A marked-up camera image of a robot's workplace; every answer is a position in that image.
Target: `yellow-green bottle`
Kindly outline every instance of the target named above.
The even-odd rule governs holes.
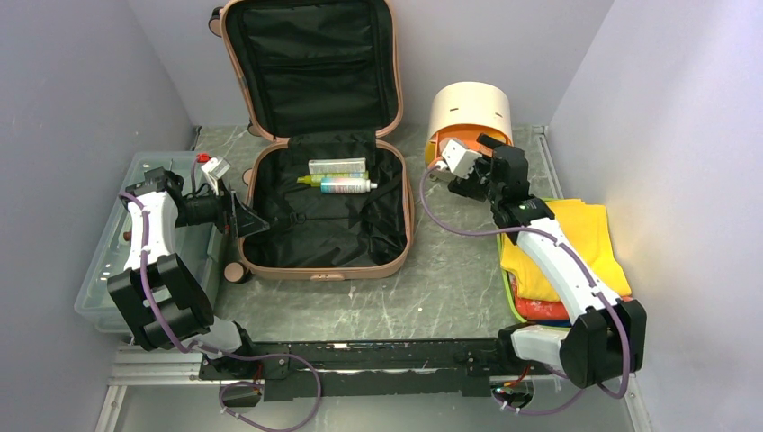
[[[368,178],[368,171],[364,171],[362,173],[328,173],[303,175],[302,177],[297,177],[297,183],[310,185],[312,187],[320,187],[320,181],[324,178]]]

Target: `white bottle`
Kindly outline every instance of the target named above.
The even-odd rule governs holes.
[[[324,194],[365,194],[377,187],[364,178],[329,177],[320,181],[320,191]]]

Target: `suitcase lid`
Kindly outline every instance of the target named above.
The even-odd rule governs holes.
[[[396,35],[384,0],[231,0],[219,14],[263,137],[358,130],[381,137],[400,123]]]

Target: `table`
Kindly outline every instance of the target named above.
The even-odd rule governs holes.
[[[515,145],[529,161],[531,193],[558,197],[554,174],[538,132],[519,125]],[[405,156],[414,194],[424,172],[426,127],[403,125],[384,138]],[[244,171],[268,141],[246,128],[202,128],[196,149],[231,164],[228,179],[246,196]],[[427,199],[444,221],[469,230],[495,226],[489,206],[447,191],[443,182],[427,184]],[[229,260],[238,259],[234,247]],[[414,243],[405,265],[377,280],[308,283],[270,281],[256,276],[243,284],[223,281],[215,314],[235,320],[257,341],[495,337],[516,323],[498,265],[493,236],[464,238],[444,231],[425,214],[417,199]]]

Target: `stack of clothes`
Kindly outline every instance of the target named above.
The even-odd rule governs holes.
[[[631,287],[623,268],[615,261],[605,207],[581,200],[557,200],[547,204],[564,235],[594,273],[624,300],[629,300]],[[501,237],[500,247],[508,302],[516,318],[569,326],[570,317],[541,269],[505,235]]]

